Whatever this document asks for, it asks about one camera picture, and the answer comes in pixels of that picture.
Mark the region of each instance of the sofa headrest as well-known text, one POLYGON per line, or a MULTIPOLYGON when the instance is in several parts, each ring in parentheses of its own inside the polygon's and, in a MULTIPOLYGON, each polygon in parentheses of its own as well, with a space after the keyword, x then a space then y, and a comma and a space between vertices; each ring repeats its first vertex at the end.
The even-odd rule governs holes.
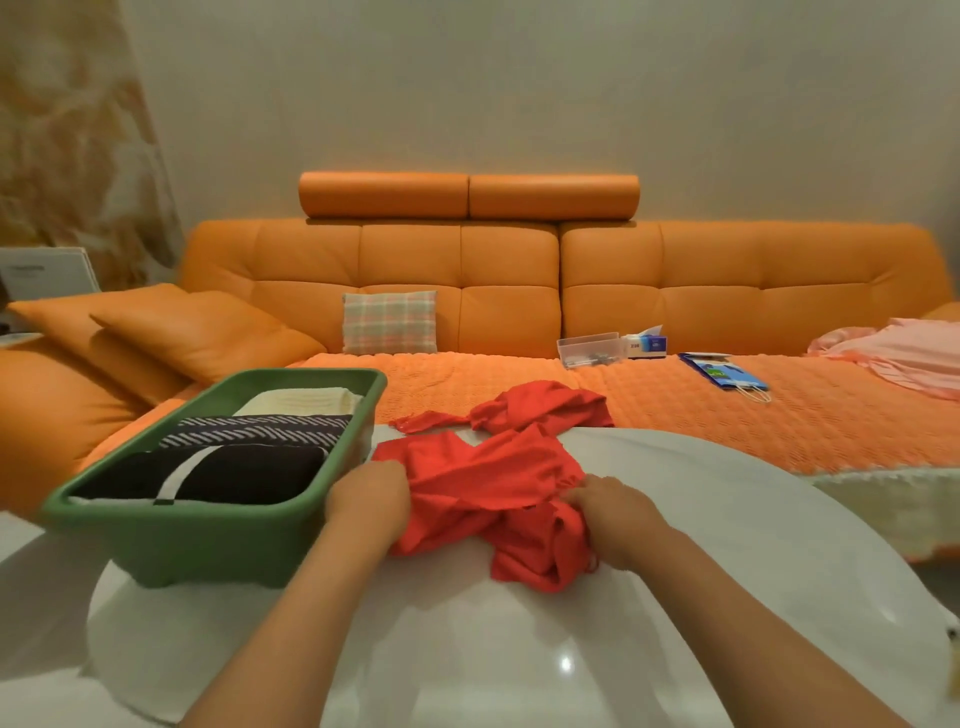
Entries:
POLYGON ((629 220, 639 200, 640 182, 634 175, 300 175, 300 206, 311 218, 629 220))
POLYGON ((304 172, 300 207, 307 217, 467 217, 467 175, 419 172, 304 172))
POLYGON ((634 175, 473 175, 474 220, 629 220, 640 202, 634 175))

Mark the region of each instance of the pink cloth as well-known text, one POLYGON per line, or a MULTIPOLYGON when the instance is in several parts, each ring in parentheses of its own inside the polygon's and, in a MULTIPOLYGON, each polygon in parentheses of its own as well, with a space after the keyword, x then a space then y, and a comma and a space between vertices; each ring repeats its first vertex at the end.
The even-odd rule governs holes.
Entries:
POLYGON ((838 328, 806 353, 852 361, 901 387, 960 401, 960 322, 890 319, 881 330, 838 328))

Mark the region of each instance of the orange knitted blanket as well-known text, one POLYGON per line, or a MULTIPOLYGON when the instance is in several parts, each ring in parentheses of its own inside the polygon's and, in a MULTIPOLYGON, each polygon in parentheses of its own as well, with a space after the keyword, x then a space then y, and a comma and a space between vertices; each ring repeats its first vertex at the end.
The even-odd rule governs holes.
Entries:
MULTIPOLYGON (((387 375, 386 423, 425 410, 466 415, 510 387, 554 379, 606 395, 619 427, 678 432, 747 452, 791 473, 960 467, 960 404, 883 381, 849 362, 733 359, 770 385, 773 402, 714 386, 675 356, 565 370, 557 359, 463 353, 317 354, 293 366, 370 367, 387 375)), ((83 467, 200 392, 191 387, 107 438, 83 467)))

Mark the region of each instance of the left hand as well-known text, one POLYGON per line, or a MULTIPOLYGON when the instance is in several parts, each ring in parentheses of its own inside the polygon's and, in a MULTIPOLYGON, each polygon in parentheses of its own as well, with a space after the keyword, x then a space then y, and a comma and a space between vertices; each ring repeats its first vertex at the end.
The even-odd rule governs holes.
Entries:
POLYGON ((326 522, 349 522, 358 534, 392 545, 410 520, 410 482, 401 463, 371 461, 335 482, 326 496, 326 522))

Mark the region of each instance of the right hand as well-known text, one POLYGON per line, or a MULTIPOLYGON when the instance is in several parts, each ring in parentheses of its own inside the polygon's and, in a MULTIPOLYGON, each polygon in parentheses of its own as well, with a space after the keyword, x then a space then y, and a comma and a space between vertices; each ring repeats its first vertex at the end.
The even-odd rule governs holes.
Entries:
POLYGON ((587 475, 560 499, 584 514, 590 545, 615 569, 636 570, 645 545, 670 530, 654 501, 615 477, 587 475))

